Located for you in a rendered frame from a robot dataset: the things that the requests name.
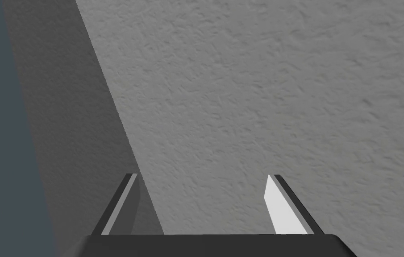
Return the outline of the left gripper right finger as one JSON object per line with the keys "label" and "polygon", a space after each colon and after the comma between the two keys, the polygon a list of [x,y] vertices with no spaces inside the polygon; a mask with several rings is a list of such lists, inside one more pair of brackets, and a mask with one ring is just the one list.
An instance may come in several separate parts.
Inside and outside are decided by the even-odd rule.
{"label": "left gripper right finger", "polygon": [[282,176],[267,177],[264,200],[276,234],[324,235]]}

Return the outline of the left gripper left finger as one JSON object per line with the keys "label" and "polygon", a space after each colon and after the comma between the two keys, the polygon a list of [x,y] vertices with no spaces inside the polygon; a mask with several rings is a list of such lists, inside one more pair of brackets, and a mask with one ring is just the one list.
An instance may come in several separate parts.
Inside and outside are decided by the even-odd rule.
{"label": "left gripper left finger", "polygon": [[140,201],[137,173],[125,174],[92,235],[130,235]]}

